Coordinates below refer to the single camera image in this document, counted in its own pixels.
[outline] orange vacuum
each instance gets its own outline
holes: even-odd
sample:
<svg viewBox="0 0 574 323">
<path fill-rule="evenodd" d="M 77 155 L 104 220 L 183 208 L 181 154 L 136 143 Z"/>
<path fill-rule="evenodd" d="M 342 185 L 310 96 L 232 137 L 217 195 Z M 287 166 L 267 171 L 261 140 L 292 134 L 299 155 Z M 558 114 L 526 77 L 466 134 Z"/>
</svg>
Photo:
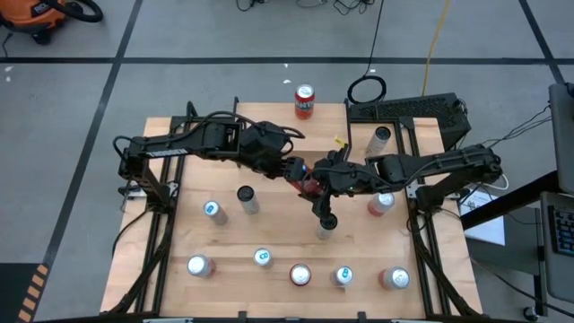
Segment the orange vacuum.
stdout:
<svg viewBox="0 0 574 323">
<path fill-rule="evenodd" d="M 103 13 L 92 0 L 77 0 L 93 14 L 84 14 L 77 2 L 65 0 L 0 0 L 0 26 L 10 31 L 30 34 L 40 45 L 50 42 L 51 31 L 62 25 L 66 17 L 82 22 L 100 22 Z"/>
</svg>

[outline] wooden tabletop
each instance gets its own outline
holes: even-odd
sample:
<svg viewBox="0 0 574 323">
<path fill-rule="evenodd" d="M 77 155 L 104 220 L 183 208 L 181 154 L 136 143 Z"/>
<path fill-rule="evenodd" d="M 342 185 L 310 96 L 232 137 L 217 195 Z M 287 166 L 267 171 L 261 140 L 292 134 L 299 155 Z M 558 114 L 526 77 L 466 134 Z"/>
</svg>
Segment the wooden tabletop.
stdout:
<svg viewBox="0 0 574 323">
<path fill-rule="evenodd" d="M 291 154 L 305 158 L 308 165 L 329 150 L 339 149 L 336 135 L 347 140 L 343 104 L 316 104 L 309 120 L 295 118 L 292 103 L 240 103 L 238 113 L 255 121 L 268 120 L 299 129 L 307 138 L 293 140 Z M 144 134 L 165 134 L 169 126 L 169 118 L 149 118 Z M 377 126 L 351 125 L 350 161 L 364 162 L 365 147 Z M 436 119 L 416 119 L 415 126 L 422 155 L 443 151 Z M 397 153 L 394 138 L 383 153 Z M 159 177 L 161 160 L 151 161 L 151 167 Z M 434 177 L 428 182 L 439 179 Z M 333 213 L 339 224 L 331 239 L 319 240 L 314 233 L 318 220 L 311 213 L 311 204 L 297 197 L 284 180 L 266 179 L 246 168 L 238 169 L 232 162 L 188 156 L 181 185 L 162 316 L 237 317 L 238 311 L 246 310 L 249 317 L 266 318 L 344 319 L 356 318 L 358 311 L 365 311 L 370 319 L 424 317 L 412 238 L 405 228 L 403 191 L 395 193 L 395 206 L 380 218 L 367 211 L 370 196 L 333 197 Z M 256 191 L 259 214 L 242 211 L 236 197 L 242 185 Z M 224 226 L 215 226 L 204 216 L 202 206 L 209 199 L 218 201 L 230 217 Z M 446 202 L 443 207 L 457 213 L 454 202 Z M 142 199 L 129 202 L 122 226 L 143 209 Z M 139 275 L 151 218 L 144 217 L 118 243 L 102 310 L 116 305 Z M 459 220 L 449 214 L 436 214 L 434 223 L 445 274 L 475 310 L 482 310 Z M 254 264 L 253 254 L 260 247 L 271 251 L 273 267 L 263 269 Z M 187 261 L 195 253 L 215 261 L 217 272 L 212 278 L 197 278 L 187 272 Z M 304 287 L 296 287 L 289 279 L 289 270 L 297 263 L 307 264 L 312 272 L 310 283 Z M 343 265 L 350 266 L 354 273 L 352 285 L 345 290 L 329 281 L 329 273 Z M 390 292 L 378 285 L 377 274 L 392 266 L 410 272 L 409 288 Z M 434 309 L 439 312 L 432 275 L 430 286 Z M 148 295 L 154 287 L 155 275 L 150 279 Z M 150 296 L 145 308 L 151 308 Z"/>
</svg>

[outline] white paper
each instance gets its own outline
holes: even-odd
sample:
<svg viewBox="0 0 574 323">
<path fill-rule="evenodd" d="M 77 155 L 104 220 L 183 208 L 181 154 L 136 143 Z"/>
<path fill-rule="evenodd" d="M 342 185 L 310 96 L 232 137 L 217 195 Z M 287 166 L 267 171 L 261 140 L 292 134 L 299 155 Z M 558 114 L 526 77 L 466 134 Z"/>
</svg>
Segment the white paper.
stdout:
<svg viewBox="0 0 574 323">
<path fill-rule="evenodd" d="M 468 197 L 464 204 L 460 206 L 460 213 L 462 216 L 474 210 L 477 207 L 485 205 L 491 202 L 491 197 L 483 192 L 475 191 L 470 197 Z M 467 238 L 482 240 L 494 244 L 504 246 L 506 244 L 504 237 L 504 217 L 500 216 L 494 220 L 490 220 L 487 223 L 477 225 L 471 229 L 465 231 L 465 236 Z"/>
</svg>

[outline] upright can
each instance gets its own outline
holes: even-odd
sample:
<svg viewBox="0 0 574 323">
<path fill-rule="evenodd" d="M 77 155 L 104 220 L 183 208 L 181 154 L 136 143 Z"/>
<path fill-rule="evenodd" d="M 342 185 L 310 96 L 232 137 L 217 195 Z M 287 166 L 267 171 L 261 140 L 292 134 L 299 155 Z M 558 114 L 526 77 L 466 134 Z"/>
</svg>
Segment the upright can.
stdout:
<svg viewBox="0 0 574 323">
<path fill-rule="evenodd" d="M 259 212 L 259 203 L 255 198 L 255 190 L 251 186 L 240 187 L 237 190 L 237 198 L 246 214 L 257 214 Z"/>
<path fill-rule="evenodd" d="M 311 280 L 311 270 L 304 264 L 297 264 L 289 271 L 289 278 L 297 286 L 305 286 Z"/>
<path fill-rule="evenodd" d="M 303 84 L 295 91 L 295 115 L 300 119 L 308 119 L 313 115 L 315 105 L 315 89 L 311 85 Z"/>
<path fill-rule="evenodd" d="M 204 255 L 193 255 L 187 261 L 187 271 L 196 277 L 209 278 L 215 273 L 215 263 Z"/>
<path fill-rule="evenodd" d="M 337 227 L 338 220 L 336 216 L 329 216 L 326 220 L 320 220 L 315 235 L 321 240 L 327 240 L 333 235 L 333 231 Z"/>
<path fill-rule="evenodd" d="M 219 203 L 207 201 L 204 204 L 204 214 L 207 215 L 217 225 L 224 225 L 227 220 L 227 214 L 223 211 Z"/>
<path fill-rule="evenodd" d="M 372 157 L 380 154 L 385 146 L 387 145 L 388 139 L 391 137 L 391 131 L 387 127 L 378 127 L 375 129 L 375 133 L 369 140 L 367 145 L 367 151 L 365 152 L 367 157 Z"/>
<path fill-rule="evenodd" d="M 265 248 L 259 248 L 255 250 L 255 255 L 253 255 L 253 260 L 255 260 L 256 265 L 269 268 L 273 264 L 273 259 L 271 258 L 271 252 Z"/>
<path fill-rule="evenodd" d="M 406 269 L 395 266 L 380 272 L 378 283 L 388 290 L 405 289 L 411 283 L 411 276 Z"/>
<path fill-rule="evenodd" d="M 374 216 L 382 216 L 395 205 L 395 196 L 392 193 L 377 193 L 367 204 L 369 213 Z"/>
<path fill-rule="evenodd" d="M 346 287 L 351 284 L 352 270 L 348 266 L 341 266 L 331 272 L 331 283 L 337 287 Z"/>
</svg>

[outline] silver can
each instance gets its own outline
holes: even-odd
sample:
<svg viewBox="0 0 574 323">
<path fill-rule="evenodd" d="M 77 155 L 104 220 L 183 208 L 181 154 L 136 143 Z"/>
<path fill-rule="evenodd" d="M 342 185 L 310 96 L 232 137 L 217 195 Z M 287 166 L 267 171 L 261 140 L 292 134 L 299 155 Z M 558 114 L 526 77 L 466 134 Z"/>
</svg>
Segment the silver can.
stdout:
<svg viewBox="0 0 574 323">
<path fill-rule="evenodd" d="M 331 272 L 331 282 L 337 287 L 345 287 L 351 284 L 352 270 L 348 266 L 341 266 Z"/>
<path fill-rule="evenodd" d="M 375 133 L 370 138 L 369 144 L 367 144 L 367 151 L 365 152 L 367 157 L 379 155 L 385 149 L 390 137 L 391 131 L 387 127 L 375 129 Z"/>
<path fill-rule="evenodd" d="M 315 235 L 321 240 L 327 240 L 333 235 L 333 231 L 337 226 L 337 218 L 334 216 L 329 217 L 327 220 L 319 221 Z"/>
<path fill-rule="evenodd" d="M 289 278 L 297 286 L 304 286 L 311 280 L 311 270 L 304 264 L 297 264 L 289 271 Z"/>
<path fill-rule="evenodd" d="M 242 186 L 237 190 L 237 198 L 243 206 L 246 214 L 257 214 L 259 212 L 259 203 L 255 197 L 255 191 L 251 186 Z"/>
<path fill-rule="evenodd" d="M 193 255 L 187 261 L 187 271 L 196 277 L 209 278 L 215 273 L 215 263 L 204 255 Z"/>
<path fill-rule="evenodd" d="M 406 269 L 395 266 L 380 272 L 378 282 L 388 290 L 405 289 L 411 283 L 411 276 Z"/>
<path fill-rule="evenodd" d="M 271 252 L 265 248 L 257 249 L 255 255 L 253 255 L 253 260 L 255 260 L 256 265 L 261 267 L 269 268 L 273 265 Z"/>
<path fill-rule="evenodd" d="M 395 196 L 393 193 L 377 193 L 367 204 L 369 213 L 374 216 L 382 216 L 390 211 L 395 205 Z"/>
<path fill-rule="evenodd" d="M 205 202 L 204 213 L 217 225 L 224 225 L 229 219 L 219 203 L 215 201 Z"/>
</svg>

